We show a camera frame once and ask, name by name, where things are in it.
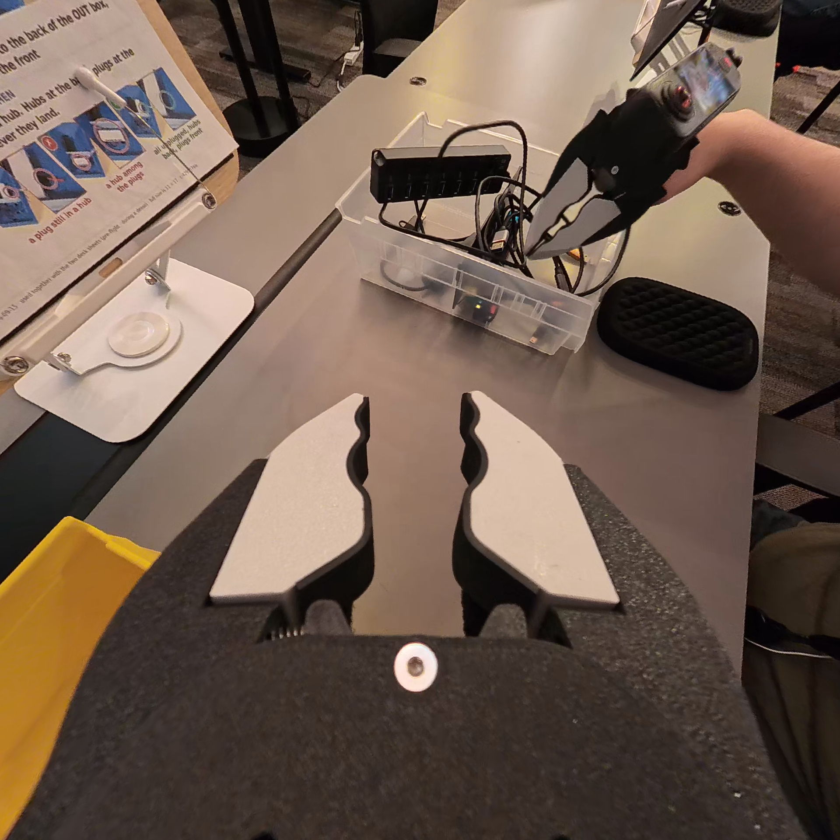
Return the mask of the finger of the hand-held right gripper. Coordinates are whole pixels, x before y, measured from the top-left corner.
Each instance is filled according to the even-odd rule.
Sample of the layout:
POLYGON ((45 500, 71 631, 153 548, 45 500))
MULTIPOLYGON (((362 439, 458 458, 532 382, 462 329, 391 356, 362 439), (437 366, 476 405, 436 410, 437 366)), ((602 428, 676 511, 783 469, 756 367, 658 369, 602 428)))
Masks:
POLYGON ((538 201, 528 228, 526 249, 527 245, 532 245, 536 239, 542 242, 545 238, 554 235, 562 227, 560 226, 561 217, 570 207, 593 198, 587 198, 592 189, 588 165, 578 157, 569 158, 566 162, 568 166, 564 172, 554 180, 552 186, 546 186, 538 201))
POLYGON ((564 225, 542 242, 538 239, 527 245, 527 257, 550 259, 573 249, 608 238, 629 229, 634 221, 621 213, 616 203, 608 198, 594 197, 588 200, 574 221, 564 225))

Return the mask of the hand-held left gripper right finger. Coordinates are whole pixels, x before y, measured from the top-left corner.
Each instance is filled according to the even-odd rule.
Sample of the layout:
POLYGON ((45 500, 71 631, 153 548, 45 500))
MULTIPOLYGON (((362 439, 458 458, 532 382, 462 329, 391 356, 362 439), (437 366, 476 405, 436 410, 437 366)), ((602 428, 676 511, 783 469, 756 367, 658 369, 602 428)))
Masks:
POLYGON ((566 465, 529 425, 486 393, 461 396, 465 492, 452 565, 464 632, 477 637, 499 606, 516 606, 526 635, 562 635, 557 608, 621 604, 566 465))

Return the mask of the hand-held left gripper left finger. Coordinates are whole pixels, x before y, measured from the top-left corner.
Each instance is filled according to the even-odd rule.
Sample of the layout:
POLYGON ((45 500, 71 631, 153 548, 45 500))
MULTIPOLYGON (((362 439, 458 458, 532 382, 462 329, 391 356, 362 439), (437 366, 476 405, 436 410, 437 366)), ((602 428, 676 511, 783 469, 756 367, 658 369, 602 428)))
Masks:
POLYGON ((208 593, 268 605, 263 638, 350 636, 375 567, 367 445, 370 400, 353 393, 270 452, 208 593))

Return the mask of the black USB cable grey plugs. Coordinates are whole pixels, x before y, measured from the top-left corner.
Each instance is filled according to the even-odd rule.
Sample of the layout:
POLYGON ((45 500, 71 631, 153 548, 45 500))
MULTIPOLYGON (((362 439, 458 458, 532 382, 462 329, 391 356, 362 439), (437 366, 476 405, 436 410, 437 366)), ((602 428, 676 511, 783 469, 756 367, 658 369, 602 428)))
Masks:
MULTIPOLYGON (((528 258, 524 254, 522 223, 533 221, 536 206, 542 198, 541 193, 524 182, 507 179, 504 187, 493 196, 486 216, 481 214, 482 198, 483 195, 478 194, 474 202, 475 233, 469 240, 470 247, 492 265, 513 270, 534 280, 528 258)), ((614 278, 626 253, 631 233, 632 229, 628 228, 617 234, 614 263, 600 282, 583 289, 585 268, 593 266, 595 262, 589 260, 583 247, 578 247, 552 256, 553 284, 578 297, 593 296, 614 278)))

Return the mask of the black USB hub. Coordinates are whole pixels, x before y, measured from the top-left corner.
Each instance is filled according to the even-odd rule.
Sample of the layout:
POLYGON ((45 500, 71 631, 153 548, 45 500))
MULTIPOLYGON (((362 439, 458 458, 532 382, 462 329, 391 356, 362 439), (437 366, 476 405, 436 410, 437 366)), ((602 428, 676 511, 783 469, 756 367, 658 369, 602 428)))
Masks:
POLYGON ((500 144, 377 149, 371 153, 371 194, 379 204, 497 193, 511 153, 500 144))

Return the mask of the clear plastic bin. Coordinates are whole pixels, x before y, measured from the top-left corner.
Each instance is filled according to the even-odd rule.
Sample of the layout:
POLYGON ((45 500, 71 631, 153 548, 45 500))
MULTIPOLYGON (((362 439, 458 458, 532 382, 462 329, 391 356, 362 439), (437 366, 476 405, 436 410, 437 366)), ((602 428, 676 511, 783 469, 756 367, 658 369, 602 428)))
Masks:
MULTIPOLYGON (((374 150, 425 146, 444 155, 457 145, 492 144, 511 153, 503 187, 505 180, 515 179, 542 194, 559 156, 532 145, 524 129, 511 120, 435 124, 422 112, 391 143, 374 150)), ((534 280, 492 265, 470 247, 476 196, 379 204, 371 194, 370 180, 371 157, 367 170, 337 204, 349 226, 362 279, 545 355, 582 347, 605 287, 591 297, 558 289, 551 258, 526 255, 530 223, 523 222, 521 229, 534 280)), ((498 193, 483 194, 482 216, 498 193)), ((600 282, 613 266, 616 240, 617 234, 583 246, 595 262, 584 270, 584 290, 600 282)))

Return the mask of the yellow plastic bin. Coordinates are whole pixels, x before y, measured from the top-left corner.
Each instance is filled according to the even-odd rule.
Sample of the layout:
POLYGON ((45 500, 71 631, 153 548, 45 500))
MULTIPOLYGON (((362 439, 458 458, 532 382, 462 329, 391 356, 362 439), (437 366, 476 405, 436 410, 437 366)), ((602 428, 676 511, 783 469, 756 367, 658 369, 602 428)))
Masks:
POLYGON ((66 517, 2 583, 2 838, 45 770, 100 637, 159 556, 66 517))

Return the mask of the person's right forearm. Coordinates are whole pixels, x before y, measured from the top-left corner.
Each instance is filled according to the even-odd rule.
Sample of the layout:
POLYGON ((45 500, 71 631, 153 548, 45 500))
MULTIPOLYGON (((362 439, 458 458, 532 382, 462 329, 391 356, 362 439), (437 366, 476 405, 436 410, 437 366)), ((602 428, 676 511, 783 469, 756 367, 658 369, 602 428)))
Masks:
POLYGON ((728 192, 798 275, 838 298, 838 148, 751 110, 724 112, 700 131, 660 202, 705 178, 728 192))

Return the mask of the grey laptop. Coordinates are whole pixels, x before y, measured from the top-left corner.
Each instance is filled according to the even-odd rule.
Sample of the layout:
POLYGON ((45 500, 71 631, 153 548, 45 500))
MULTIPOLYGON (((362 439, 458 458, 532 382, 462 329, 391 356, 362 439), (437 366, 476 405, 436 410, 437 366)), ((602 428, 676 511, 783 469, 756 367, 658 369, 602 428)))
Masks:
POLYGON ((630 80, 635 80, 667 44, 679 33, 679 31, 690 21, 692 15, 706 4, 705 1, 663 1, 658 2, 652 15, 648 15, 645 21, 643 17, 647 14, 649 3, 646 3, 639 18, 640 26, 637 26, 634 37, 644 33, 647 26, 647 34, 640 46, 632 40, 636 49, 637 57, 634 64, 633 74, 630 80))

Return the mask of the black quilted cushion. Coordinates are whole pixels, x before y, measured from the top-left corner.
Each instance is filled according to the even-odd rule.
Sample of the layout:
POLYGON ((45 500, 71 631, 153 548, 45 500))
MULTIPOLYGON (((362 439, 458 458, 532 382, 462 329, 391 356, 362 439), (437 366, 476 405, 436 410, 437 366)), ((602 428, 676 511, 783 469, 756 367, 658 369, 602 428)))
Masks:
POLYGON ((760 337, 750 318, 661 281, 627 277, 611 285, 596 331, 625 359, 713 391, 739 391, 759 372, 760 337))

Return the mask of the dark flat desk mat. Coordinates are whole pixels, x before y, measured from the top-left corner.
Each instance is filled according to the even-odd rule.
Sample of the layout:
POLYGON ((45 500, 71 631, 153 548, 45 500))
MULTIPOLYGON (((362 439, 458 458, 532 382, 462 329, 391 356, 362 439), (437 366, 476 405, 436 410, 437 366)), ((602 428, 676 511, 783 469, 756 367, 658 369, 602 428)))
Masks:
POLYGON ((1 457, 1 580, 63 518, 86 520, 151 441, 105 442, 45 414, 1 457))

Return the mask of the black stand pole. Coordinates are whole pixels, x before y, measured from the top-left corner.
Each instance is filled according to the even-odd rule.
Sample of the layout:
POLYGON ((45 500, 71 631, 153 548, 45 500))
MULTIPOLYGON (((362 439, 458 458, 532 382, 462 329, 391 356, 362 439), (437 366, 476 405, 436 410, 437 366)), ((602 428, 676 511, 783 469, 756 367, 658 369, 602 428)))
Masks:
POLYGON ((238 2, 247 35, 256 36, 256 40, 249 40, 253 56, 255 59, 263 56, 276 83, 275 96, 260 95, 230 2, 214 1, 213 5, 245 92, 244 98, 227 106, 223 115, 239 151, 247 157, 264 160, 301 125, 289 82, 308 84, 312 74, 283 59, 269 1, 238 2))

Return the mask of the instruction poster board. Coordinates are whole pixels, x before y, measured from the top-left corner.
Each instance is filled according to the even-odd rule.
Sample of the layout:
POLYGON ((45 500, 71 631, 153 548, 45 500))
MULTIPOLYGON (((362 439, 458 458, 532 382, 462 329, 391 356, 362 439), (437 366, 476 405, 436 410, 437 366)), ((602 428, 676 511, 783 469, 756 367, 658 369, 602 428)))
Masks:
POLYGON ((2 384, 231 197, 238 145, 156 2, 2 2, 2 384))

